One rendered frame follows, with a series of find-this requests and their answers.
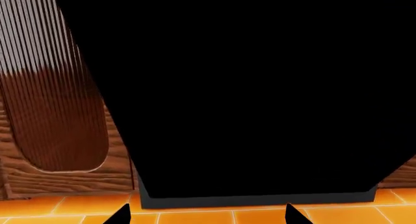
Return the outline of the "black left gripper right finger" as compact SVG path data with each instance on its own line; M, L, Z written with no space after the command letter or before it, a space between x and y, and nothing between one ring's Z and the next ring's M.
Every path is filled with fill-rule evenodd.
M313 224L307 217L305 217L292 204L287 203L285 209L286 224Z

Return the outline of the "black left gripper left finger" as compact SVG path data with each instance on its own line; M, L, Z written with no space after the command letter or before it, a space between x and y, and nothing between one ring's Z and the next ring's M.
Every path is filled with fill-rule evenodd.
M130 224L131 211L130 205L124 204L117 212L109 217L103 224Z

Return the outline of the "dark grey dishwasher base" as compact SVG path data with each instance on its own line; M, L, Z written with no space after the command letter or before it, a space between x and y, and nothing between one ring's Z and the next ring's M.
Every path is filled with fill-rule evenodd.
M347 204L373 202L377 186L367 192L322 193L322 194L283 194L262 196L224 196L190 198L151 198L140 177L137 179L140 204L145 209L169 208L215 208L242 206L276 206L287 203L295 205Z

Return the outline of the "plain wooden cabinet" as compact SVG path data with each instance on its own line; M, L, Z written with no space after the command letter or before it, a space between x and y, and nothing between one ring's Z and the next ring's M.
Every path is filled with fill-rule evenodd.
M416 155L382 180L378 188L416 188Z

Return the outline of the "wooden cabinet with ribbed panel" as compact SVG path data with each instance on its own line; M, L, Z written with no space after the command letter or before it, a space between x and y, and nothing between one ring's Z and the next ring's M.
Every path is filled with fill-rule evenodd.
M0 0L0 200L128 193L135 179L56 0Z

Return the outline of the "large black box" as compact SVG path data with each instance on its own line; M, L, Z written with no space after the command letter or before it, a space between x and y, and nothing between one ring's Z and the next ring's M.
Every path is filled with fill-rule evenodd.
M416 155L416 0L56 0L152 198L364 192Z

